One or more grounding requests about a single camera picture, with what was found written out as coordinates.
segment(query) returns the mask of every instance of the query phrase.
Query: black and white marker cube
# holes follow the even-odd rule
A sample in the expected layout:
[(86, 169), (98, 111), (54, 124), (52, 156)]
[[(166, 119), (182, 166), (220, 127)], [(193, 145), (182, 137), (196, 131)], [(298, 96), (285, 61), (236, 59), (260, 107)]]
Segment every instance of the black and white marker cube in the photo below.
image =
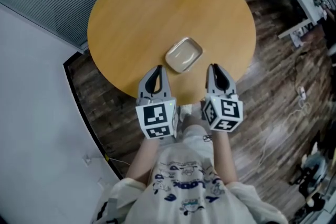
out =
[(243, 121), (243, 102), (237, 95), (230, 99), (209, 95), (203, 112), (211, 130), (232, 132)]
[(176, 136), (176, 100), (139, 105), (137, 110), (140, 128), (147, 139)]

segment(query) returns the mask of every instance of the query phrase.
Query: small beige dish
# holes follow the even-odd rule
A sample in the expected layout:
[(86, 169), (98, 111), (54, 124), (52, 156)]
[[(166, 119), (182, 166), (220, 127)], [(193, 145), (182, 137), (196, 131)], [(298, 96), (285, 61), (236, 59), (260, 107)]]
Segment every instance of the small beige dish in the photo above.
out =
[(167, 64), (178, 73), (187, 72), (201, 57), (203, 49), (190, 37), (183, 38), (167, 53)]

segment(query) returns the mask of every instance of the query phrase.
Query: white t-shirt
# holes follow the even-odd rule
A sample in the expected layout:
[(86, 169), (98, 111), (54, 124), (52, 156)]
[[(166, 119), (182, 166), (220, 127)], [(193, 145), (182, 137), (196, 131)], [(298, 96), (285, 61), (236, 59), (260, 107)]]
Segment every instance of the white t-shirt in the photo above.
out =
[(211, 160), (184, 143), (160, 154), (148, 186), (125, 178), (109, 198), (92, 223), (288, 223), (253, 186), (225, 186)]

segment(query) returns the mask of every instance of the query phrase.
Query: dark laminate floor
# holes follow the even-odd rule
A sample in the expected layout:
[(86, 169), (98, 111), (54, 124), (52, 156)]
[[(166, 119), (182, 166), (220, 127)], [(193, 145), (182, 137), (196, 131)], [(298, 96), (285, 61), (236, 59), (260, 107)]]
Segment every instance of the dark laminate floor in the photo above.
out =
[[(264, 201), (291, 219), (304, 199), (288, 181), (317, 130), (323, 132), (331, 117), (331, 61), (326, 56), (324, 40), (295, 50), (289, 37), (277, 38), (278, 33), (295, 24), (300, 13), (291, 5), (292, 0), (246, 1), (256, 23), (257, 46), (246, 74), (237, 84), (244, 102), (244, 121), (230, 135), (230, 142), (240, 180), (254, 185)], [(298, 58), (296, 86), (305, 87), (311, 112), (297, 112), (288, 118), (299, 109), (294, 61), (308, 50), (313, 51)], [(105, 151), (112, 158), (132, 162), (143, 139), (135, 99), (111, 85), (90, 56), (78, 58), (69, 71), (80, 103)], [(264, 160), (258, 165), (270, 135)], [(127, 165), (114, 164), (121, 174), (126, 173)]]

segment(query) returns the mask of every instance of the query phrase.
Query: desk leg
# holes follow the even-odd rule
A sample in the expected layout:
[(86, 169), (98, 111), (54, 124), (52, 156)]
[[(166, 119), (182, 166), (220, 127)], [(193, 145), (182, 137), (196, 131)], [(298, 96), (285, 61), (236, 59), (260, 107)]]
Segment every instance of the desk leg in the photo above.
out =
[(311, 20), (310, 19), (306, 19), (304, 20), (303, 22), (293, 26), (292, 28), (286, 30), (285, 32), (281, 33), (278, 38), (283, 38), (283, 37), (286, 37), (287, 35), (293, 33), (294, 31), (296, 30), (299, 30), (300, 28), (302, 28), (303, 26), (306, 26), (307, 24), (310, 24), (311, 23)]

